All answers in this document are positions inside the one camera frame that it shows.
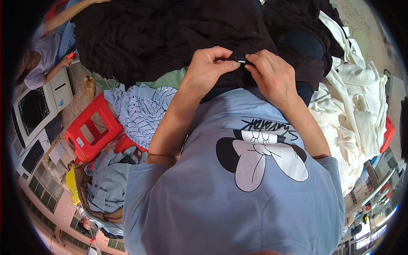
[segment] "tiled floor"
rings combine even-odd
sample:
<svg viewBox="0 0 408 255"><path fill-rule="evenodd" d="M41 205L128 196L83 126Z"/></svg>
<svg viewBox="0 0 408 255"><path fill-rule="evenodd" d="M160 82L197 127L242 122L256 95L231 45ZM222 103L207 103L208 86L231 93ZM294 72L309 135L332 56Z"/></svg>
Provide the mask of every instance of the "tiled floor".
<svg viewBox="0 0 408 255"><path fill-rule="evenodd" d="M345 26L350 28L351 37L359 43L365 58L374 62L378 72L383 73L388 69L392 74L402 78L401 69L395 61L395 56L390 52L390 45L386 45L385 36L377 19L363 0L332 0L334 7L338 8L340 18ZM72 102L62 111L62 124L64 127L61 137L75 117L85 109L91 101L83 89L85 73L79 64L69 67L71 81L75 90ZM96 89L95 96L101 93ZM103 126L100 119L94 120L96 124Z"/></svg>

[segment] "label sticker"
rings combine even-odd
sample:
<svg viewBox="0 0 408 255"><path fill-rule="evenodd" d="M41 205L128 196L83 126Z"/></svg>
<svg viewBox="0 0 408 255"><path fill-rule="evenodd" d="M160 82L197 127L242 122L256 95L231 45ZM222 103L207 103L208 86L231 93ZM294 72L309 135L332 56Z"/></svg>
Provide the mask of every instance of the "label sticker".
<svg viewBox="0 0 408 255"><path fill-rule="evenodd" d="M78 143L79 147L81 147L81 148L84 147L84 142L82 141L81 137L77 138L77 143Z"/></svg>

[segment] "striped fabric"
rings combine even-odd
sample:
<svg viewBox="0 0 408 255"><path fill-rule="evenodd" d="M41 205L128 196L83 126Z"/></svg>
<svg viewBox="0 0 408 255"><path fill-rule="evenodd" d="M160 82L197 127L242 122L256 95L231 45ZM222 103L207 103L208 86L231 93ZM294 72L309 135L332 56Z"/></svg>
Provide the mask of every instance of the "striped fabric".
<svg viewBox="0 0 408 255"><path fill-rule="evenodd" d="M105 90L105 99L113 105L125 134L136 144L149 149L150 140L162 120L176 89L152 89L145 84L124 91L119 88Z"/></svg>

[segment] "cream garment pile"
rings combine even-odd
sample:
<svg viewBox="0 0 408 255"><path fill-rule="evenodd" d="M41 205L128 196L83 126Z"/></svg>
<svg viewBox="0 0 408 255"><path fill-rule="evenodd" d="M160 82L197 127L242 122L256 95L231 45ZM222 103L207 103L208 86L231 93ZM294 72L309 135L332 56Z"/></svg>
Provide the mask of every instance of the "cream garment pile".
<svg viewBox="0 0 408 255"><path fill-rule="evenodd" d="M322 11L319 20L343 48L344 58L333 57L332 68L313 94L309 110L339 162L345 196L361 175L364 162L378 155L384 142L387 77L378 73L372 61L364 61L357 42L346 39L335 21Z"/></svg>

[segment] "yellow plastic bag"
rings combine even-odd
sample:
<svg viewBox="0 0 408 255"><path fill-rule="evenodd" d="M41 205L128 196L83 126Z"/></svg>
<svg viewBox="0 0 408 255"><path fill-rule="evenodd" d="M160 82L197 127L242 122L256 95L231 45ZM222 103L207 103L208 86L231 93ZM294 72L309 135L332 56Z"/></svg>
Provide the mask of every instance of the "yellow plastic bag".
<svg viewBox="0 0 408 255"><path fill-rule="evenodd" d="M71 166L71 170L67 172L65 175L65 182L67 184L67 187L71 191L71 203L74 205L77 205L80 201L79 195L78 195L78 190L76 188L76 182L75 182L75 166Z"/></svg>

